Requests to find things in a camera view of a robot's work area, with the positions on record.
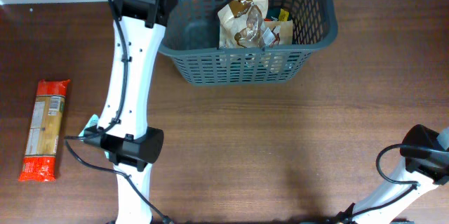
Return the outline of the brown white snack bag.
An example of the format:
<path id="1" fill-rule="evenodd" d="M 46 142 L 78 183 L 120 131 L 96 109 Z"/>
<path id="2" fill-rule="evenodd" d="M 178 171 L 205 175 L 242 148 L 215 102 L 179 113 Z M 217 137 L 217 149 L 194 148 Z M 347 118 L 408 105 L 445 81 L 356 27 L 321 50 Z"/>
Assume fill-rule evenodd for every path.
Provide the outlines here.
<path id="1" fill-rule="evenodd" d="M 232 0 L 217 16 L 220 21 L 220 48 L 263 48 L 273 46 L 274 28 L 266 26 L 268 0 Z"/>

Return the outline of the orange spaghetti packet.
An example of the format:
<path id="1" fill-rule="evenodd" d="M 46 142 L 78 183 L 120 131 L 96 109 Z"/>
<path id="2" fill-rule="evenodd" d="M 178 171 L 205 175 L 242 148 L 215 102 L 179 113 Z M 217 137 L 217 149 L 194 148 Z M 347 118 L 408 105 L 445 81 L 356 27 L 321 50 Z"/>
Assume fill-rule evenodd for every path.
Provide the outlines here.
<path id="1" fill-rule="evenodd" d="M 18 180 L 54 181 L 60 127 L 70 80 L 41 80 Z"/>

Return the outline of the beige noodle packet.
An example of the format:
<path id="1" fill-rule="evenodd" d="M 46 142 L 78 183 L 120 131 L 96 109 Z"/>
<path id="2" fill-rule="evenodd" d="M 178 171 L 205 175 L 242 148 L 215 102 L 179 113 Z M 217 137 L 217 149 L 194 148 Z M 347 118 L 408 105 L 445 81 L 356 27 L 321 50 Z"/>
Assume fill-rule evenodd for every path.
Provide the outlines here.
<path id="1" fill-rule="evenodd" d="M 230 34 L 220 26 L 219 48 L 266 48 L 278 45 L 291 45 L 293 40 L 293 21 L 264 21 L 260 27 L 249 24 L 249 27 L 242 29 L 236 34 Z M 255 56 L 246 55 L 246 62 L 253 66 Z M 268 53 L 262 55 L 260 63 L 269 69 L 271 73 L 277 73 L 281 70 L 283 59 L 279 55 Z"/>

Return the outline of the green coffee bag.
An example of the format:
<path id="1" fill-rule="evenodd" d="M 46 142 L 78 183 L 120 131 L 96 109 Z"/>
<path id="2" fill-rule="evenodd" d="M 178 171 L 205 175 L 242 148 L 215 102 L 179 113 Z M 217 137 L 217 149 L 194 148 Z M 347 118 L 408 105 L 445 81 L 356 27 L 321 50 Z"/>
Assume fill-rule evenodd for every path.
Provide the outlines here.
<path id="1" fill-rule="evenodd" d="M 270 8 L 264 20 L 287 22 L 291 20 L 291 15 L 283 8 Z"/>

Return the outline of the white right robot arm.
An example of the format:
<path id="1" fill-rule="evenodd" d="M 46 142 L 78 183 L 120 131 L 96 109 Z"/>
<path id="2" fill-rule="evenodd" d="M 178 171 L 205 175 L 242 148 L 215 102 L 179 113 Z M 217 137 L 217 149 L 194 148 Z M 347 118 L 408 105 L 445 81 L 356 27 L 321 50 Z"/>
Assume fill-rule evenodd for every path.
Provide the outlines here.
<path id="1" fill-rule="evenodd" d="M 401 158 L 391 174 L 381 168 L 381 158 L 398 149 Z M 448 183 L 448 129 L 437 132 L 417 124 L 399 144 L 384 148 L 376 157 L 377 172 L 384 179 L 365 199 L 353 203 L 333 223 L 392 223 L 415 200 Z"/>

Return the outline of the light blue white tube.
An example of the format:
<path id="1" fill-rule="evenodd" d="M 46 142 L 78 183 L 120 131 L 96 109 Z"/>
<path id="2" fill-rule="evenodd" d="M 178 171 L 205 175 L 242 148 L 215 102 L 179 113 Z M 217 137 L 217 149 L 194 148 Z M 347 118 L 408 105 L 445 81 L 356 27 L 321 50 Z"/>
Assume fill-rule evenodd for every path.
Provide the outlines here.
<path id="1" fill-rule="evenodd" d="M 86 123 L 86 125 L 84 126 L 83 130 L 80 132 L 79 137 L 84 137 L 85 135 L 85 131 L 86 129 L 92 127 L 92 126 L 97 126 L 98 125 L 98 119 L 99 116 L 96 114 L 93 114 L 90 119 L 88 120 L 88 122 Z"/>

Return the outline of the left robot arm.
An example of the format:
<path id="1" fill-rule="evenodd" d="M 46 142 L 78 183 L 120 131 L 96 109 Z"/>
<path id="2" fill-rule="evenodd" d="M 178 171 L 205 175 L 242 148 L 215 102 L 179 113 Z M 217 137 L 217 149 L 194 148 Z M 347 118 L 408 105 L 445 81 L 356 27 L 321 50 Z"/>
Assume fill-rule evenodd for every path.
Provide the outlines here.
<path id="1" fill-rule="evenodd" d="M 147 101 L 159 46 L 178 0 L 107 0 L 113 17 L 114 57 L 105 106 L 83 143 L 100 148 L 117 177 L 116 223 L 150 223 L 158 214 L 149 201 L 152 164 L 163 145 L 163 131 L 147 123 Z"/>

